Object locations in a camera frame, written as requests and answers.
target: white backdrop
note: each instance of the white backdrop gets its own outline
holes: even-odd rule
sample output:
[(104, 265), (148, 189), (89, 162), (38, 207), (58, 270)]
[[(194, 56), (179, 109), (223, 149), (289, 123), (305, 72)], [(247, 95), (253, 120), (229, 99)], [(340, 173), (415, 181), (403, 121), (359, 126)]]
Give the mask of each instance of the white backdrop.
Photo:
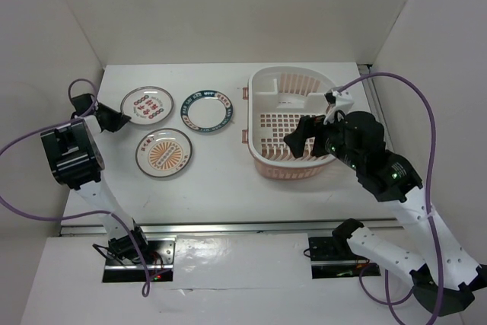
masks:
[[(459, 242), (487, 263), (485, 97), (487, 0), (408, 0), (374, 63), (413, 81), (430, 100), (438, 127), (433, 200)], [(424, 177), (430, 143), (421, 101), (393, 80), (377, 83), (394, 148)], [(485, 323), (487, 291), (464, 313)]]
[[(0, 145), (71, 115), (74, 78), (100, 77), (100, 63), (64, 0), (0, 0)], [(62, 212), (66, 190), (51, 176), (37, 137), (0, 159), (0, 194), (38, 215)], [(20, 323), (53, 225), (0, 207), (0, 322)]]
[(107, 64), (373, 62), (405, 0), (67, 0)]

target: white enclosure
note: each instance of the white enclosure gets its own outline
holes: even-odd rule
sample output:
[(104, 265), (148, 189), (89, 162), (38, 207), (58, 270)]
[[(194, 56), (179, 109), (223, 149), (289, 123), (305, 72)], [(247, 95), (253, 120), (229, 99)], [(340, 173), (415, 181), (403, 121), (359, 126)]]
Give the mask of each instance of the white enclosure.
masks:
[[(118, 109), (119, 99), (129, 89), (160, 78), (161, 70), (165, 78), (173, 72), (177, 77), (167, 83), (177, 97), (176, 107), (164, 126), (171, 124), (183, 131), (186, 127), (179, 108), (184, 97), (211, 83), (222, 92), (230, 91), (228, 96), (237, 107), (235, 124), (215, 136), (194, 137), (195, 147), (198, 154), (209, 152), (212, 145), (205, 144), (205, 139), (218, 136), (213, 148), (219, 148), (237, 164), (231, 172), (245, 185), (233, 188), (236, 183), (232, 175), (220, 172), (224, 184), (216, 199), (206, 196), (202, 200), (204, 206), (195, 192), (189, 192), (187, 205), (177, 204), (185, 196), (182, 186), (191, 184), (190, 178), (195, 180), (196, 173), (204, 175), (201, 165), (197, 165), (205, 163), (203, 155), (196, 154), (194, 165), (167, 182), (171, 185), (165, 189), (144, 177), (135, 165), (129, 166), (129, 175), (116, 172), (127, 168), (127, 161), (132, 163), (118, 160), (116, 154), (135, 154), (133, 144), (148, 131), (127, 126), (119, 135), (124, 140), (117, 142), (113, 151), (109, 149), (117, 135), (103, 134), (97, 140), (112, 164), (107, 176), (115, 186), (115, 196), (145, 224), (389, 218), (390, 214), (361, 190), (353, 172), (337, 163), (330, 167), (336, 168), (335, 178), (341, 183), (328, 180), (320, 185), (320, 175), (288, 185), (262, 178), (247, 147), (240, 143), (241, 130), (247, 126), (247, 102), (241, 99), (242, 90), (238, 88), (245, 87), (248, 75), (259, 67), (285, 63), (344, 67), (346, 70), (338, 74), (341, 76), (334, 76), (340, 84), (358, 76), (357, 64), (373, 64), (373, 70), (396, 72), (411, 79), (426, 93), (437, 117), (435, 205), (459, 242), (479, 262), (487, 263), (483, 240), (487, 235), (487, 210), (482, 191), (487, 163), (482, 153), (487, 139), (482, 128), (487, 93), (483, 67), (487, 55), (487, 0), (0, 0), (0, 4), (2, 145), (35, 128), (68, 119), (72, 107), (66, 92), (69, 82), (76, 78), (89, 78), (96, 84), (103, 79), (100, 97)], [(240, 68), (240, 74), (212, 78), (211, 73), (218, 73), (218, 68), (231, 67)], [(320, 71), (318, 66), (317, 71), (328, 77), (326, 68)], [(377, 79), (374, 85), (377, 95), (369, 94), (368, 99), (363, 88), (356, 89), (355, 107), (371, 107), (376, 112), (380, 104), (395, 151), (410, 159), (424, 177), (430, 135), (422, 105), (395, 81)], [(76, 93), (83, 91), (87, 88), (76, 87)], [(226, 138), (239, 140), (233, 145), (235, 151), (239, 149), (236, 155), (231, 155), (224, 144)], [(0, 194), (14, 206), (38, 215), (61, 215), (87, 208), (72, 195), (65, 205), (68, 191), (52, 178), (38, 138), (22, 142), (0, 162)], [(209, 178), (201, 178), (198, 184), (204, 188), (205, 182)], [(161, 203), (163, 191), (169, 195), (165, 203)], [(256, 200), (244, 202), (243, 191), (254, 199), (268, 199), (262, 205)], [(146, 194), (142, 202), (148, 202), (145, 208), (133, 202), (141, 193)], [(238, 196), (224, 207), (224, 193)], [(283, 206), (273, 201), (276, 196)], [(169, 206), (169, 212), (161, 209)], [(118, 324), (134, 314), (141, 315), (137, 310), (147, 311), (148, 315), (133, 317), (132, 322), (198, 323), (198, 311), (208, 311), (203, 319), (213, 323), (231, 323), (231, 319), (248, 323), (393, 323), (388, 310), (370, 302), (354, 279), (330, 286), (308, 283), (308, 292), (297, 287), (274, 288), (272, 293), (257, 287), (215, 291), (211, 295), (199, 291), (186, 297), (187, 302), (182, 298), (188, 292), (161, 287), (154, 297), (143, 300), (139, 298), (139, 284), (100, 284), (102, 259), (95, 256), (89, 244), (102, 242), (102, 238), (50, 238), (34, 281), (46, 238), (57, 235), (59, 226), (27, 221), (2, 207), (0, 224), (2, 324), (64, 325), (70, 314), (80, 323), (85, 319), (85, 323)], [(92, 218), (69, 224), (96, 225), (97, 221)], [(390, 235), (398, 244), (409, 245), (402, 231)], [(72, 282), (65, 280), (72, 271), (60, 265), (69, 260), (77, 263), (78, 276)], [(378, 296), (382, 295), (382, 283), (379, 278), (369, 281)], [(255, 296), (251, 298), (248, 293), (252, 291)], [(478, 292), (476, 297), (460, 316), (438, 323), (484, 323), (487, 293)], [(160, 306), (161, 298), (167, 306)], [(279, 302), (283, 299), (287, 301), (284, 305)], [(81, 301), (89, 302), (88, 312), (79, 311)], [(226, 311), (219, 310), (222, 301), (227, 304)], [(60, 303), (64, 313), (59, 312)], [(120, 303), (130, 305), (118, 317), (100, 317), (108, 314), (107, 308)], [(344, 303), (348, 303), (346, 308), (341, 305)], [(282, 317), (273, 316), (278, 311)], [(168, 314), (167, 318), (159, 317), (162, 314)], [(423, 323), (428, 317), (417, 304), (400, 308), (399, 314), (409, 323)]]

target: plate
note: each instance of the plate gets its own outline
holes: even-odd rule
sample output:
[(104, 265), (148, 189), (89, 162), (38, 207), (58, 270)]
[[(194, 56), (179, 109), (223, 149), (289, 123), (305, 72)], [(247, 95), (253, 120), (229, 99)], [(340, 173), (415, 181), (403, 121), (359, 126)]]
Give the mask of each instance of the plate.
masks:
[(191, 141), (184, 133), (177, 129), (158, 129), (139, 142), (135, 160), (147, 175), (164, 178), (184, 169), (192, 154)]
[(173, 106), (173, 98), (164, 89), (143, 87), (128, 93), (122, 100), (120, 110), (132, 117), (132, 123), (151, 125), (169, 116)]
[(214, 132), (231, 121), (234, 107), (220, 91), (198, 91), (181, 106), (181, 119), (199, 132)]

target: white table surface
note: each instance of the white table surface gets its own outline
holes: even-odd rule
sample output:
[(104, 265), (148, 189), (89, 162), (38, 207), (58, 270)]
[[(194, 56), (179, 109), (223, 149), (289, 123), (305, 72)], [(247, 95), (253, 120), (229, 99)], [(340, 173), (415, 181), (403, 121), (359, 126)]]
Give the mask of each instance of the white table surface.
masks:
[[(247, 101), (242, 88), (251, 74), (266, 66), (296, 65), (322, 72), (337, 85), (358, 77), (355, 63), (292, 64), (192, 64), (108, 65), (100, 102), (120, 109), (121, 100), (133, 89), (154, 85), (174, 99), (172, 114), (152, 126), (127, 124), (116, 134), (104, 132), (96, 142), (105, 160), (105, 177), (119, 204), (139, 224), (208, 223), (245, 221), (337, 220), (389, 218), (391, 214), (365, 191), (355, 172), (339, 161), (325, 171), (301, 181), (277, 181), (261, 177), (241, 131), (247, 128)], [(192, 93), (215, 89), (234, 105), (229, 125), (214, 135), (190, 130), (180, 118), (181, 103)], [(369, 110), (364, 88), (350, 88), (356, 110)], [(154, 179), (135, 163), (135, 149), (150, 131), (164, 127), (186, 133), (193, 144), (193, 158), (178, 174)], [(70, 192), (65, 215), (89, 210), (87, 203)], [(96, 216), (66, 225), (99, 225)]]
[[(380, 231), (380, 235), (397, 244), (401, 244), (405, 236), (402, 231)], [(184, 260), (181, 262), (177, 256), (174, 282), (152, 284), (148, 298), (141, 295), (142, 283), (101, 282), (103, 259), (91, 244), (106, 244), (106, 238), (50, 238), (21, 325), (395, 324), (387, 306), (375, 304), (368, 298), (357, 278), (311, 279), (309, 259), (303, 256), (302, 246), (296, 245), (302, 241), (299, 235), (272, 236), (276, 235), (264, 236), (266, 242), (262, 245), (249, 240), (236, 242), (237, 237), (232, 237), (232, 252), (245, 254), (252, 250), (253, 256), (261, 259), (259, 264), (252, 258), (242, 260), (240, 254), (230, 256), (234, 258), (233, 265), (217, 266), (219, 272), (212, 272), (210, 287), (204, 289), (199, 288), (199, 284), (207, 282), (208, 273), (200, 270), (181, 281), (186, 273), (177, 275), (177, 270), (184, 267)], [(201, 237), (200, 240), (203, 243), (208, 239)], [(271, 249), (271, 256), (269, 241), (282, 242)], [(180, 252), (191, 253), (190, 246), (182, 241), (176, 243), (176, 248), (178, 246), (183, 247)], [(217, 254), (221, 256), (218, 250), (199, 250), (197, 254), (199, 264), (212, 261)], [(257, 279), (262, 277), (271, 281), (269, 268), (272, 264), (274, 280), (259, 283)], [(234, 280), (239, 279), (242, 285), (228, 285), (232, 273), (237, 277)], [(374, 296), (384, 299), (384, 278), (367, 277), (364, 282)], [(405, 293), (407, 288), (392, 277), (391, 298), (395, 301)], [(395, 308), (407, 324), (424, 324), (431, 316), (413, 298)], [(461, 323), (460, 316), (454, 314), (438, 319), (436, 324)]]

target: pink dish rack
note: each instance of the pink dish rack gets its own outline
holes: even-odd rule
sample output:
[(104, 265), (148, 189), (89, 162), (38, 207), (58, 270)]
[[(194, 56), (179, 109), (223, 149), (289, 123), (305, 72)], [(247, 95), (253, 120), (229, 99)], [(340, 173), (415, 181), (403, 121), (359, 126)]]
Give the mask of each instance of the pink dish rack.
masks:
[(317, 175), (332, 155), (311, 156), (308, 139), (302, 158), (296, 159), (283, 138), (293, 132), (301, 116), (325, 114), (324, 94), (335, 85), (314, 70), (291, 66), (264, 68), (250, 77), (243, 98), (248, 99), (248, 127), (242, 143), (248, 145), (257, 171), (266, 178), (298, 180)]

